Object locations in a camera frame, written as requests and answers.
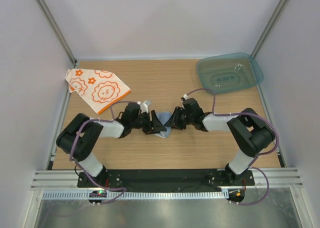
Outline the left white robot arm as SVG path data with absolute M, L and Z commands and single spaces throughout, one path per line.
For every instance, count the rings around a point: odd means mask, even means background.
M 133 129 L 141 129 L 146 135 L 155 134 L 166 138 L 170 128 L 165 126 L 170 112 L 148 112 L 149 102 L 129 102 L 124 111 L 113 120 L 90 118 L 79 113 L 59 134 L 56 145 L 69 155 L 71 161 L 88 175 L 88 182 L 95 188 L 101 188 L 107 180 L 107 169 L 93 153 L 99 138 L 122 139 Z

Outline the blue terry towel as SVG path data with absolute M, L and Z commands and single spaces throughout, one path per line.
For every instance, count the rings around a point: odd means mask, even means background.
M 157 112 L 156 117 L 159 119 L 160 123 L 166 128 L 166 131 L 161 131 L 160 133 L 156 133 L 155 136 L 159 138 L 168 138 L 171 133 L 171 127 L 165 126 L 165 124 L 169 121 L 171 118 L 172 113 L 171 112 Z

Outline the white orange flower towel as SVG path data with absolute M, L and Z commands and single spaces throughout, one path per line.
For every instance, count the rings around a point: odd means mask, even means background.
M 113 72 L 105 70 L 69 69 L 65 80 L 69 92 L 77 93 L 98 115 L 131 92 Z

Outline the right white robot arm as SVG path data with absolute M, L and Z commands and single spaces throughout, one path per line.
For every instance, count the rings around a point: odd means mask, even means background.
M 275 128 L 252 108 L 241 112 L 218 114 L 204 112 L 194 98 L 182 100 L 182 107 L 177 106 L 165 123 L 166 127 L 184 130 L 192 125 L 198 131 L 231 132 L 239 151 L 224 168 L 225 180 L 231 186 L 237 186 L 244 179 L 245 172 L 258 159 L 266 155 L 262 152 L 272 142 L 277 146 L 279 136 Z

